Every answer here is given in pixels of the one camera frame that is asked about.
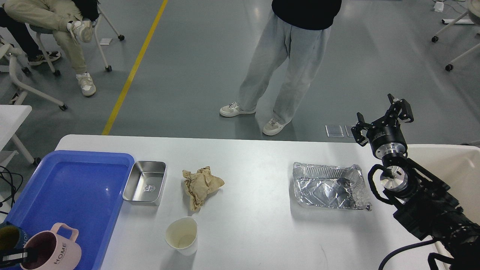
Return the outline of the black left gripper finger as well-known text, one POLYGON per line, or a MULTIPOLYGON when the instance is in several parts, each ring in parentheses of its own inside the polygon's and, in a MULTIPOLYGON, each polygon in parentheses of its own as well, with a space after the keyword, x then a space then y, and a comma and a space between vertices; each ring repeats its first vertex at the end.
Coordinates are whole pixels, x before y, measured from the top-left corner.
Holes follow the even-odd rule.
POLYGON ((37 250, 2 250, 0 252, 0 267, 7 268, 16 264, 35 262, 37 250))

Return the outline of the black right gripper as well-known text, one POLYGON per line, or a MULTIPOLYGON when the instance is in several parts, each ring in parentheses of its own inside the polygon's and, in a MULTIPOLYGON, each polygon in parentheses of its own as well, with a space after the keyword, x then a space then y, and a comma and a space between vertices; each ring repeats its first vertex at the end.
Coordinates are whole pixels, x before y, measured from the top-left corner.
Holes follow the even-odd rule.
POLYGON ((392 94, 387 95, 390 106, 381 118, 381 125, 374 128, 372 123, 365 122, 364 116, 357 112, 358 122, 351 128, 355 142, 365 146, 370 142, 372 153, 376 158, 383 158, 387 154, 397 153, 405 155, 407 144, 401 131, 401 123, 414 121, 413 111, 406 99, 397 99, 392 94), (362 131, 368 131, 368 139, 362 131))

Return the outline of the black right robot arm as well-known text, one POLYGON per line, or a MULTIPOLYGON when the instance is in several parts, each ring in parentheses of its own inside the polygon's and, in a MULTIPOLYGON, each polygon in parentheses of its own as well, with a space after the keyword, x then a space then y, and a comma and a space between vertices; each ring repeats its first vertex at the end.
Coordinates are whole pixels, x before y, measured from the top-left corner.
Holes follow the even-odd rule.
POLYGON ((351 132, 357 144, 370 144, 374 157, 382 161, 367 174, 371 192, 377 200, 396 207, 393 217, 420 242, 392 251, 379 269, 403 251, 440 242, 450 256, 429 253, 431 270, 438 269, 438 261, 449 264, 451 270, 478 270, 479 225, 466 217, 447 183, 408 157, 401 121, 413 122, 413 112, 405 99, 392 94, 388 99, 385 115, 372 123, 358 112, 351 132))

